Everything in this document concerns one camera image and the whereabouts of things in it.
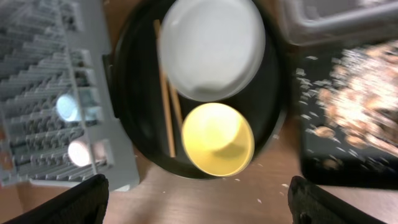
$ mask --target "clear plastic lid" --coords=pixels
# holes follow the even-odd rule
[[[280,0],[279,22],[286,40],[313,45],[334,40],[398,35],[398,0]]]

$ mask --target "wooden table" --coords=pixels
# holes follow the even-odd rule
[[[105,1],[114,45],[124,21],[140,0]],[[261,2],[275,15],[275,1]],[[170,174],[138,155],[141,183],[129,192],[112,192],[105,223],[292,223],[287,188],[300,175],[297,120],[290,117],[279,139],[242,173],[225,179],[192,180]],[[398,192],[324,187],[362,211],[388,223],[398,223]],[[64,188],[22,184],[18,193],[28,211],[62,193]]]

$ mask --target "chopsticks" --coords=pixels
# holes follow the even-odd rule
[[[157,50],[159,51],[159,38],[160,38],[160,21],[157,19],[154,21],[154,29],[156,35],[156,44]],[[170,84],[167,85],[167,77],[166,73],[162,70],[162,66],[159,60],[159,79],[160,79],[160,89],[162,91],[162,101],[163,101],[163,109],[164,109],[164,118],[166,122],[166,132],[167,132],[167,141],[169,143],[169,153],[170,157],[175,157],[175,144],[174,144],[174,134],[173,134],[173,124],[170,110],[170,100],[169,100],[169,91],[170,89],[170,97],[172,99],[173,108],[175,112],[175,117],[177,118],[178,129],[181,131],[182,127],[182,114],[180,107],[180,100],[178,99],[178,94],[175,88]]]

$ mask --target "white bowl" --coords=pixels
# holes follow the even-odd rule
[[[262,17],[251,0],[177,0],[162,24],[160,61],[182,95],[216,101],[252,80],[265,45]]]

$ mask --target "black tray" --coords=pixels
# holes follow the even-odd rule
[[[318,46],[312,49],[303,50],[297,57],[295,65],[305,71],[305,76],[295,74],[296,79],[307,78],[314,83],[317,80],[331,80],[330,72],[336,65],[336,59],[340,59],[344,49],[354,49],[367,45],[380,44],[377,42],[357,42],[349,45],[333,44],[329,46]],[[299,90],[299,80],[295,86]],[[324,110],[316,104],[317,97],[313,96],[308,100],[303,98],[302,92],[308,90],[300,89],[296,91],[296,102],[298,103],[299,115],[311,116],[311,120],[301,117],[301,171],[305,178],[315,184],[340,185],[349,187],[379,188],[379,189],[398,189],[398,158],[376,149],[367,147],[357,149],[345,141],[345,134],[339,127],[331,127],[336,132],[337,141],[320,138],[313,133],[307,132],[313,126],[323,126],[325,124]],[[327,159],[339,161],[338,169],[329,169],[323,165]]]
[[[197,169],[186,156],[175,117],[172,119],[177,156],[169,156],[153,21],[162,20],[173,3],[174,0],[146,1],[131,13],[116,49],[110,80],[114,110],[127,135],[146,158],[183,177],[212,178]],[[287,60],[281,54],[279,34],[264,12],[262,17],[267,36],[261,67],[245,89],[220,101],[238,110],[249,122],[256,143],[254,157],[281,127],[289,95]],[[182,96],[179,99],[183,118],[202,104]]]

